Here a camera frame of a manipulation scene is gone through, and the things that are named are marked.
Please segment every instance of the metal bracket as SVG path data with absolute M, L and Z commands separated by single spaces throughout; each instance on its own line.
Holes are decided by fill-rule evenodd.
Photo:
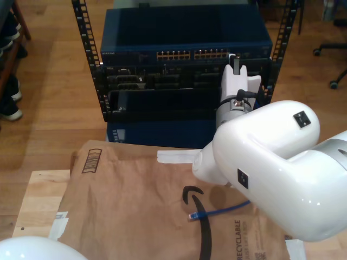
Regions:
M 94 35 L 85 0 L 72 0 L 72 6 L 80 30 L 80 35 L 85 49 L 89 69 L 91 70 L 95 90 L 97 91 L 98 100 L 104 120 L 107 121 L 107 116 L 111 113 L 108 104 L 108 97 L 104 87 L 104 70 L 102 69 L 97 47 L 95 45 Z

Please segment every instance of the office chair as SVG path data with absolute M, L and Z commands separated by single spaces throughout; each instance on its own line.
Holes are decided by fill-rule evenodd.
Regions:
M 347 19 L 335 19 L 334 25 L 338 27 L 347 27 Z M 322 43 L 318 49 L 313 50 L 314 56 L 320 56 L 322 49 L 347 49 L 347 43 Z M 338 83 L 345 75 L 347 75 L 347 69 L 337 77 L 337 80 L 330 81 L 329 87 L 331 89 L 337 89 Z

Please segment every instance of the white tape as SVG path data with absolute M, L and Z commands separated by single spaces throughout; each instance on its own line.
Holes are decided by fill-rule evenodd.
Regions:
M 304 242 L 298 239 L 286 240 L 287 250 L 291 260 L 306 260 Z
M 60 238 L 64 233 L 67 222 L 69 221 L 69 218 L 66 217 L 67 213 L 67 211 L 57 212 L 55 220 L 53 221 L 52 228 L 49 232 L 49 239 L 57 241 L 58 238 Z
M 66 218 L 66 216 L 67 216 L 67 211 L 57 212 L 55 219 Z
M 195 155 L 200 151 L 200 149 L 158 151 L 158 162 L 162 164 L 192 164 Z

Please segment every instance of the barcode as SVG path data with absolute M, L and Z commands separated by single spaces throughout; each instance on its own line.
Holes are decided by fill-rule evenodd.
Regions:
M 98 163 L 101 156 L 101 149 L 91 149 L 89 150 L 88 157 L 85 163 L 85 166 L 83 167 L 82 173 L 97 172 Z
M 266 260 L 266 253 L 255 253 L 255 260 Z

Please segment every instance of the brown paper mailer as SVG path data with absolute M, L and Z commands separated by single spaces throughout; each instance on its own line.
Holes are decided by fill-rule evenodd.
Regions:
M 247 200 L 238 190 L 202 182 L 191 164 L 162 164 L 151 146 L 89 141 L 78 152 L 59 211 L 59 239 L 89 260 L 287 260 L 285 232 L 253 204 L 189 222 Z M 203 194 L 186 188 L 198 187 Z

